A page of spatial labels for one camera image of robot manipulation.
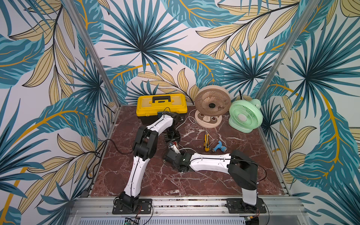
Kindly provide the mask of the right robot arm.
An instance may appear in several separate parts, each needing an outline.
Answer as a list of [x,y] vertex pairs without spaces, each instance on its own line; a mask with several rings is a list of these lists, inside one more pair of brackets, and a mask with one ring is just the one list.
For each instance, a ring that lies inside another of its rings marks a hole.
[[215,171],[226,173],[241,188],[242,201],[257,204],[257,174],[259,165],[240,151],[222,155],[180,153],[168,150],[164,161],[178,172]]

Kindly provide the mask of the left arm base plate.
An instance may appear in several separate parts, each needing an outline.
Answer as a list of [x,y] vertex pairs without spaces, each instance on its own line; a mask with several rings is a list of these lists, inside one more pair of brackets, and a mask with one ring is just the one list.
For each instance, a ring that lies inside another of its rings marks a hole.
[[126,205],[124,201],[121,201],[119,198],[115,198],[113,202],[113,215],[130,215],[130,214],[140,214],[140,215],[150,215],[152,213],[152,199],[141,198],[138,199],[135,203],[132,203],[130,206]]

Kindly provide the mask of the beige power strip red sockets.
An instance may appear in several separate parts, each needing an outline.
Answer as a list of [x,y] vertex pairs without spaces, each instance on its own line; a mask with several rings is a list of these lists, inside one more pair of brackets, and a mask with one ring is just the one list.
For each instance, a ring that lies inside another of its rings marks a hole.
[[173,150],[177,154],[180,154],[180,150],[178,148],[178,143],[176,141],[174,141],[174,142],[170,141],[168,143],[168,149]]

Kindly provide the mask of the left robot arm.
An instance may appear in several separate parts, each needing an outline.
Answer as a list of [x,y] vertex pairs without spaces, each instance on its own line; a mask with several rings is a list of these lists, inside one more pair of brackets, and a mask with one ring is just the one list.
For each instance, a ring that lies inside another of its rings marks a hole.
[[134,209],[138,205],[141,182],[148,163],[157,151],[159,135],[165,131],[166,143],[176,145],[181,136],[175,126],[181,120],[183,118],[179,113],[165,111],[153,124],[141,126],[138,129],[133,146],[132,170],[127,185],[119,196],[119,202],[122,206]]

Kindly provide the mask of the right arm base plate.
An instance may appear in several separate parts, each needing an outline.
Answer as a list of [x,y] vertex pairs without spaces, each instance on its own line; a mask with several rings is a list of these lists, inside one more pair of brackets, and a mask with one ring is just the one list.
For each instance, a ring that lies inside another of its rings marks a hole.
[[257,198],[255,206],[244,203],[242,198],[228,198],[225,207],[230,214],[258,215],[267,212],[265,203],[261,198]]

